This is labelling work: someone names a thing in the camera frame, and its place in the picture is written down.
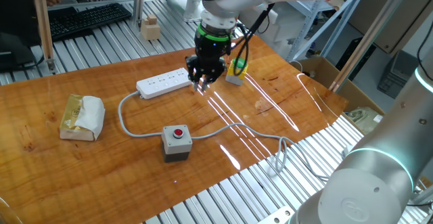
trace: white power strip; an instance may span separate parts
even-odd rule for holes
[[[166,72],[152,78],[143,79],[137,82],[137,90],[144,99],[151,99],[165,93],[175,91],[191,84],[188,79],[188,72],[180,68]]]

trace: metal slat platform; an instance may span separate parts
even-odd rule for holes
[[[106,5],[111,2],[81,3],[75,5],[77,11],[92,7]],[[133,12],[133,0],[120,1],[127,10]],[[166,0],[145,0],[143,17],[155,14],[161,26],[161,37],[158,40],[146,41],[138,28],[124,20],[93,29],[93,35],[56,41],[53,43],[55,57],[55,74],[80,69],[101,66],[115,62],[144,58],[149,55],[177,51],[194,46],[194,35],[199,22],[186,23],[182,17],[171,7]],[[242,33],[235,31],[234,37]],[[41,46],[31,47],[36,58],[42,57]],[[37,67],[15,72],[0,73],[0,85],[29,79],[51,76],[45,62]]]
[[[341,116],[330,127],[298,142],[305,150],[313,169],[319,175],[330,176],[342,162],[341,152],[354,145],[363,135]],[[283,154],[268,157],[152,217],[144,224],[252,224],[262,221],[283,206],[290,214],[313,194],[325,187],[302,163],[303,157],[290,146],[288,159],[281,173],[275,171],[275,161],[282,164]],[[408,206],[398,224],[419,224],[427,213]]]

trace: wooden tabletop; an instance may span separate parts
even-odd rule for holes
[[[117,107],[135,83],[185,67],[191,54],[186,49],[0,87],[3,217],[10,223],[15,216],[23,223],[138,224],[275,153],[277,140],[233,128],[194,141],[188,160],[167,164],[159,137],[131,138],[122,131]],[[97,141],[59,138],[70,94],[104,102]],[[133,97],[123,116],[133,133],[185,124],[199,136],[244,122],[299,141],[332,124],[345,105],[254,37],[242,86],[222,76],[203,94],[183,88],[150,100]]]

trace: black keyboard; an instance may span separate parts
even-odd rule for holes
[[[95,7],[82,12],[57,16],[49,19],[51,37],[58,41],[66,35],[88,28],[96,28],[115,21],[131,17],[132,14],[121,4],[113,3],[101,7]]]

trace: red button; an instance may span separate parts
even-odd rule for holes
[[[175,138],[180,139],[183,136],[183,131],[181,129],[176,129],[173,132],[173,136],[175,136]]]

